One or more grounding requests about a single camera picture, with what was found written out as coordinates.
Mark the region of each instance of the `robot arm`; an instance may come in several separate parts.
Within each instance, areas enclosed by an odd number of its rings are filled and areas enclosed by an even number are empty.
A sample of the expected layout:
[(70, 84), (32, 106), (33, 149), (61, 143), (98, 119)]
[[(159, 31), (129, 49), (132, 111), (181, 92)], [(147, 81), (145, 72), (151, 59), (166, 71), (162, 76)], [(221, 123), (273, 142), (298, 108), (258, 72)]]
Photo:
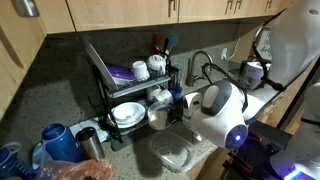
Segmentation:
[[(268, 78), (284, 87), (290, 85), (320, 55), (319, 30), (320, 0), (294, 1), (271, 27), (272, 66)], [(217, 82), (205, 87), (202, 93), (186, 95), (183, 122), (219, 147), (235, 149), (247, 136), (244, 122), (255, 119), (257, 113), (280, 92), (269, 85), (250, 92), (248, 107), (242, 113), (242, 92), (231, 83), (229, 86), (221, 84)], [(302, 122), (286, 150), (271, 158), (274, 170), (281, 177), (285, 177), (288, 169), (294, 166), (310, 177), (320, 179), (320, 127), (315, 125), (317, 123), (308, 123), (320, 122), (319, 104), (320, 84), (316, 84), (306, 93), (303, 118), (307, 121)]]

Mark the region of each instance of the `clear plastic container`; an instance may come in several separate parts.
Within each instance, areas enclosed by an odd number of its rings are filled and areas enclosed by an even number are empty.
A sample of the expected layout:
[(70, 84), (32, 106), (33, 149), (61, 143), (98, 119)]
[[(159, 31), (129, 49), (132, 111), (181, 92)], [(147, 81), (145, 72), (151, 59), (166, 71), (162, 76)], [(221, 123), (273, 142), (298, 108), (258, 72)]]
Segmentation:
[(148, 108), (148, 119), (153, 129), (166, 129), (174, 122), (174, 108), (163, 102), (155, 102)]
[(172, 172), (184, 173), (192, 168), (193, 145), (167, 130), (157, 132), (150, 139), (149, 148)]

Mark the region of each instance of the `plastic container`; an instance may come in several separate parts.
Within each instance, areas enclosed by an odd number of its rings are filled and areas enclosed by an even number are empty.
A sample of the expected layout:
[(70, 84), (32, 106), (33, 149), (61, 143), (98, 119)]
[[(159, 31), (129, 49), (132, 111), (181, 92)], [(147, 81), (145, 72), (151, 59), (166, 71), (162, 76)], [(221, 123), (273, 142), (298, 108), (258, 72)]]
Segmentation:
[(174, 108), (163, 102), (155, 102), (148, 109), (148, 119), (153, 129), (166, 129), (174, 121)]
[(7, 143), (0, 148), (0, 179), (13, 177), (33, 179), (31, 167), (23, 162), (18, 155), (20, 148), (21, 144), (18, 142)]
[(150, 139), (149, 148), (172, 172), (182, 173), (192, 168), (193, 145), (169, 131), (157, 132)]
[(70, 128), (60, 123), (44, 128), (41, 144), (53, 160), (80, 162), (85, 159), (83, 150), (72, 135)]

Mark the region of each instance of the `plastic bag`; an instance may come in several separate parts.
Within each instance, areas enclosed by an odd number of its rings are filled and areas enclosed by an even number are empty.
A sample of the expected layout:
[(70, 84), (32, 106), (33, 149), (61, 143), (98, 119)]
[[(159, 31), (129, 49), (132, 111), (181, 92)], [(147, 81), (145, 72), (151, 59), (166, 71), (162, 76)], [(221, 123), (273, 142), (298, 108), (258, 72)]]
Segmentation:
[(48, 161), (36, 176), (36, 180), (108, 180), (117, 172), (115, 165), (107, 160), (87, 160), (80, 163)]

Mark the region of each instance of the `blue light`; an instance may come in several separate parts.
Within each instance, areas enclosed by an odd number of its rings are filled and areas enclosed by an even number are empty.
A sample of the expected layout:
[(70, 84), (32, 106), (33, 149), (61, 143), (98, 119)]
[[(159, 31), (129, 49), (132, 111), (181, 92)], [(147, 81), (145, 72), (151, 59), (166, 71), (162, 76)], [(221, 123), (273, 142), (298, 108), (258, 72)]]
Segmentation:
[(284, 180), (292, 180), (293, 178), (296, 178), (300, 174), (299, 170), (294, 170), (290, 174), (286, 175), (284, 177)]
[(240, 135), (236, 136), (236, 140), (237, 140), (237, 141), (239, 141), (240, 139), (241, 139), (241, 136), (240, 136)]

